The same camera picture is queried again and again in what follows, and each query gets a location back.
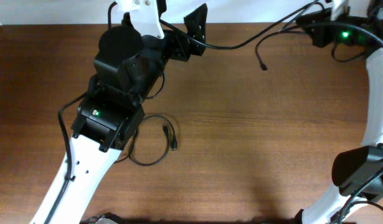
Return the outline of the black usb cable long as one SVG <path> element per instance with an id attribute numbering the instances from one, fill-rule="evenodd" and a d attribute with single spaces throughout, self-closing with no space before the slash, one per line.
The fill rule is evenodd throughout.
<path id="1" fill-rule="evenodd" d="M 238 45 L 234 45 L 234 46 L 219 46 L 219 45 L 208 44 L 207 42 L 205 42 L 203 44 L 203 43 L 201 43 L 201 42 L 199 42 L 197 40 L 194 40 L 194 39 L 192 39 L 192 41 L 197 42 L 198 44 L 201 44 L 206 49 L 214 49 L 214 50 L 235 50 L 235 49 L 239 49 L 239 48 L 244 47 L 245 45 L 249 44 L 253 40 L 261 37 L 263 34 L 268 32 L 270 29 L 274 28 L 276 25 L 282 23 L 284 20 L 290 18 L 291 16 L 294 16 L 295 14 L 296 14 L 296 16 L 290 22 L 296 21 L 297 18 L 302 16 L 307 10 L 312 8 L 314 5 L 319 5 L 321 7 L 321 9 L 325 9 L 324 5 L 321 2 L 319 2 L 319 1 L 313 1 L 311 3 L 308 3 L 305 6 L 295 10 L 294 12 L 291 12 L 289 15 L 281 18 L 279 21 L 276 21 L 273 24 L 270 24 L 268 27 L 264 28 L 264 30 L 258 32 L 257 34 L 253 35 L 252 37 L 250 37 L 249 39 L 245 40 L 244 42 L 242 42 L 242 43 L 240 43 Z M 172 29 L 173 31 L 179 32 L 189 42 L 189 37 L 187 36 L 187 32 L 184 32 L 184 31 L 178 29 L 177 27 L 175 27 L 174 25 L 172 25 L 169 22 L 164 21 L 163 19 L 160 19 L 159 21 L 160 21 L 160 24 L 162 24 L 162 25 Z"/>

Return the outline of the black usb cable short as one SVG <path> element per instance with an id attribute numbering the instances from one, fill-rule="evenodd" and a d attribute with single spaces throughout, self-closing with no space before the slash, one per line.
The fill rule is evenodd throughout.
<path id="1" fill-rule="evenodd" d="M 176 151 L 178 148 L 176 130 L 167 117 L 160 114 L 147 115 L 143 118 L 141 125 L 144 126 L 148 121 L 158 120 L 160 120 L 161 128 L 160 130 L 156 130 L 160 132 L 161 135 L 153 134 L 147 138 L 146 133 L 141 134 L 141 128 L 137 128 L 131 137 L 129 146 L 126 147 L 126 155 L 115 161 L 114 164 L 129 160 L 137 166 L 150 167 L 163 161 L 170 151 Z M 162 154 L 155 161 L 146 162 L 141 159 L 143 156 L 152 159 L 153 156 L 157 156 L 159 152 L 162 152 Z"/>

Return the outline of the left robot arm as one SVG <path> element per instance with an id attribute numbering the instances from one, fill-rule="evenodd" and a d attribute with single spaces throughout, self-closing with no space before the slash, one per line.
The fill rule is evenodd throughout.
<path id="1" fill-rule="evenodd" d="M 118 1 L 123 19 L 98 43 L 96 73 L 75 101 L 65 155 L 33 223 L 79 223 L 108 169 L 144 118 L 143 101 L 169 60 L 187 61 L 205 47 L 207 5 L 184 18 L 186 33 L 163 29 L 165 1 Z"/>

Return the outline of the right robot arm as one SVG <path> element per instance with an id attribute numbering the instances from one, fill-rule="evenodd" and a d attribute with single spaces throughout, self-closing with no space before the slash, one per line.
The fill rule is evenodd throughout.
<path id="1" fill-rule="evenodd" d="M 362 47 L 369 91 L 366 126 L 361 145 L 336 156 L 325 193 L 300 210 L 293 223 L 343 223 L 367 205 L 383 211 L 378 204 L 383 199 L 383 1 L 369 1 L 364 17 L 351 15 L 348 1 L 332 4 L 302 12 L 295 22 L 317 47 Z"/>

